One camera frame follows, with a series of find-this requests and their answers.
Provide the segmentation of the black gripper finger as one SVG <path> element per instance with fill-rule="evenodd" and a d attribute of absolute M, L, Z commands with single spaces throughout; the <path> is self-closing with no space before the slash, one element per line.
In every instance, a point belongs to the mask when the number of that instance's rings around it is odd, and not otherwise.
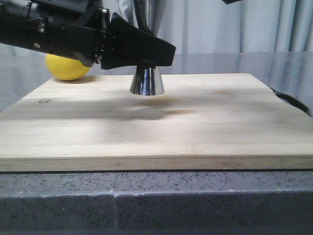
<path fill-rule="evenodd" d="M 103 32 L 99 55 L 102 69 L 126 66 L 171 66 L 176 47 L 125 21 L 116 12 Z"/>

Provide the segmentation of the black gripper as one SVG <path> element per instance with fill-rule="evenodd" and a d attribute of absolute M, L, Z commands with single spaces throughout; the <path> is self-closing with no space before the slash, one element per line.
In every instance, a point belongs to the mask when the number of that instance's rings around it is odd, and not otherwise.
<path fill-rule="evenodd" d="M 100 0 L 2 0 L 0 42 L 94 64 L 109 20 Z"/>
<path fill-rule="evenodd" d="M 225 4 L 232 4 L 241 0 L 222 0 Z"/>

